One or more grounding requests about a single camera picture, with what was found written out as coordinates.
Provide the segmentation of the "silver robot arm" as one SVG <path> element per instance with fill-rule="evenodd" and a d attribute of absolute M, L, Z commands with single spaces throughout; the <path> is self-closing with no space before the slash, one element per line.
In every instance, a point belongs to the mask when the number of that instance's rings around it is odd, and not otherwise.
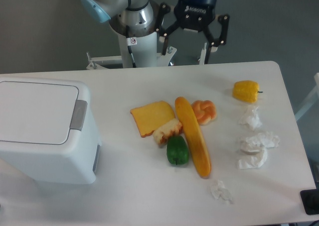
<path fill-rule="evenodd" d="M 81 0 L 99 23 L 117 34 L 123 68 L 168 66 L 176 49 L 168 45 L 177 29 L 202 32 L 207 40 L 200 62 L 225 45 L 230 16 L 216 15 L 217 0 L 178 0 L 175 7 L 152 0 Z"/>

